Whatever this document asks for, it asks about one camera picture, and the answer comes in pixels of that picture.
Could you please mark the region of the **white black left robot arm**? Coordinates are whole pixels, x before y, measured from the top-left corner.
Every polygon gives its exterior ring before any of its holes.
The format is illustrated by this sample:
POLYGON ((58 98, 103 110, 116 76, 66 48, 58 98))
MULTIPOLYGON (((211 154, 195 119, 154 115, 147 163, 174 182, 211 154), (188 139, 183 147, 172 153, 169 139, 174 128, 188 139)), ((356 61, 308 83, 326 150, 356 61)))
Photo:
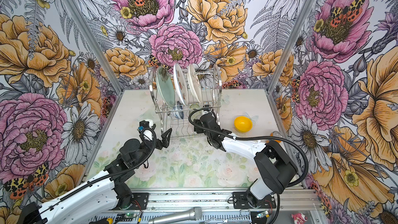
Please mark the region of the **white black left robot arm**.
POLYGON ((144 165, 155 149, 168 148, 172 129, 160 138, 155 125, 142 121, 140 137, 129 139, 119 154, 105 169, 70 192, 41 205, 28 204, 22 209, 20 224, 77 224, 97 214, 115 208, 129 209, 135 203, 126 184, 135 171, 144 165))

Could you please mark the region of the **yellow plastic bowl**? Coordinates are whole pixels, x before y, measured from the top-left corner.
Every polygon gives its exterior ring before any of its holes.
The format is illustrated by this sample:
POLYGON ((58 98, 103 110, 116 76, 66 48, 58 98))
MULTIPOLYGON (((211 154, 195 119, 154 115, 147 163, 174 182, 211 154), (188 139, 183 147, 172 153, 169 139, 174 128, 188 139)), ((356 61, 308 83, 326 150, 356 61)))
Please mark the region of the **yellow plastic bowl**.
POLYGON ((247 133, 252 129, 253 123, 248 117, 238 116, 234 120, 234 127, 238 132, 247 133))

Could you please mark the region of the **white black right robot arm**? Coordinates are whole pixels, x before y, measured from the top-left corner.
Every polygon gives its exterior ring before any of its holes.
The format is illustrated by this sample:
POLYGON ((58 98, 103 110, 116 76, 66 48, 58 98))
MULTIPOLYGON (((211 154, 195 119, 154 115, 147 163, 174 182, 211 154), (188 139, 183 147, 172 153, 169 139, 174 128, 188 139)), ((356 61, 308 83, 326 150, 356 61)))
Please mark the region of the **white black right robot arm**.
POLYGON ((297 145, 287 139, 274 136, 238 137, 229 130, 221 129, 212 111, 202 114, 199 118, 193 118, 194 114, 202 111, 202 109, 195 110, 188 117, 194 126, 194 132, 203 133, 213 148, 237 154, 256 164, 260 176, 246 191, 245 201, 251 207, 259 207, 267 196, 281 194, 286 188, 304 180, 303 177, 295 178, 299 170, 278 141, 285 142, 302 152, 297 145))

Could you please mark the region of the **chrome wire dish rack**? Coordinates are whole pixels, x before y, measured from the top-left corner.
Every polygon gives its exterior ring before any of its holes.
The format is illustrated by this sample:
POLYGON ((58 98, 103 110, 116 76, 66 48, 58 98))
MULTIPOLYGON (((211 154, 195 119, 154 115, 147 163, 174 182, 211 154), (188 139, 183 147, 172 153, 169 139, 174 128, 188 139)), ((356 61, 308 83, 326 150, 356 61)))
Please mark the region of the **chrome wire dish rack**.
POLYGON ((162 134, 171 139, 199 136, 189 122, 189 115, 192 120, 199 119, 206 112, 196 110, 203 107, 209 108, 220 124, 222 80, 218 66, 202 71, 193 65, 187 69, 175 67, 171 72, 154 67, 150 70, 150 80, 150 95, 162 134))

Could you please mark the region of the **green glass jar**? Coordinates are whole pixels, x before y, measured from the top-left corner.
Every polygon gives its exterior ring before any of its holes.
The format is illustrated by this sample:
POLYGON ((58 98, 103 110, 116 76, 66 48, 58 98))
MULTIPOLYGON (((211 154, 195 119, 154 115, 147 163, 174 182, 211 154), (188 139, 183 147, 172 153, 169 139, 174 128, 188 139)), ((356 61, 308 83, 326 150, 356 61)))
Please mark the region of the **green glass jar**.
POLYGON ((192 111, 194 111, 194 110, 196 110, 196 109, 198 109, 198 108, 201 108, 201 105, 198 104, 198 103, 194 103, 194 104, 191 104, 191 105, 189 106, 190 112, 192 112, 192 111))

